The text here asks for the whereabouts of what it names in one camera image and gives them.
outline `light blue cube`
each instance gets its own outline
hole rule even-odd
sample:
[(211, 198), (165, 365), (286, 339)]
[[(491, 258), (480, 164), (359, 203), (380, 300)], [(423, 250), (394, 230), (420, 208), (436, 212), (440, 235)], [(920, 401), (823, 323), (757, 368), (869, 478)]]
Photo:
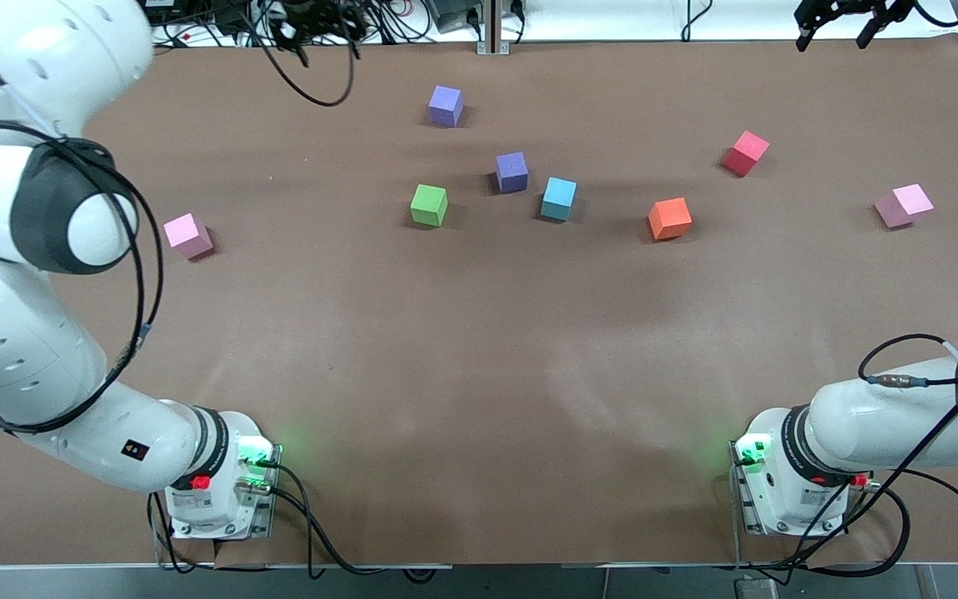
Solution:
[(549, 177), (546, 193), (542, 196), (542, 215), (547, 219), (567, 220), (574, 199), (574, 181)]

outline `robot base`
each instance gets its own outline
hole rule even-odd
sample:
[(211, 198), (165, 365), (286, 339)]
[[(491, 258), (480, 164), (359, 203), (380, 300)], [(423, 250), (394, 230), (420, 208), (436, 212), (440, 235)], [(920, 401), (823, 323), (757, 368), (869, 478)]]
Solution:
[[(738, 468), (742, 517), (749, 534), (802, 536), (822, 505), (837, 493), (837, 487), (802, 478), (788, 462), (782, 426), (789, 413), (783, 407), (764, 410), (733, 444), (735, 459), (746, 455), (759, 459), (753, 466)], [(847, 505), (848, 492), (841, 492), (809, 536), (822, 536), (840, 526)]]
[[(210, 477), (209, 487), (165, 489), (174, 538), (243, 541), (271, 534), (276, 496), (252, 489), (276, 485), (279, 470), (254, 466), (247, 459), (280, 463), (282, 446), (262, 437), (258, 425), (242, 413), (221, 412), (220, 417), (228, 425), (228, 456)], [(240, 488), (240, 482), (248, 486)]]

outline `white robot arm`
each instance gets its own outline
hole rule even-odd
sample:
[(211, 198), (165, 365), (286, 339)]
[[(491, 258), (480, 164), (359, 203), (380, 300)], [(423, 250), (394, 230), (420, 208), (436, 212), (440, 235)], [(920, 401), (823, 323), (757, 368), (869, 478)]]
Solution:
[(895, 471), (912, 454), (912, 467), (958, 466), (958, 352), (946, 348), (950, 356), (861, 372), (822, 387), (810, 404), (758, 414), (734, 444), (746, 530), (836, 531), (848, 504), (839, 489), (863, 473)]
[(134, 0), (0, 0), (0, 122), (51, 139), (0, 126), (0, 426), (110, 485), (164, 488), (176, 536), (262, 536), (274, 473), (254, 462), (276, 448), (254, 421), (115, 382), (47, 276), (134, 250), (136, 198), (109, 152), (77, 137), (151, 53)]

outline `red cube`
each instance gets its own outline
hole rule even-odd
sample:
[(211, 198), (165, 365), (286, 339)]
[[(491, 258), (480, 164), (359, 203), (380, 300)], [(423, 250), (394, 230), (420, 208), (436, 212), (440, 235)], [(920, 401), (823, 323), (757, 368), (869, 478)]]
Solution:
[(760, 156), (768, 150), (769, 145), (771, 144), (760, 139), (759, 136), (746, 131), (738, 138), (738, 143), (735, 143), (734, 147), (727, 152), (726, 158), (723, 159), (723, 166), (744, 177), (760, 161)]

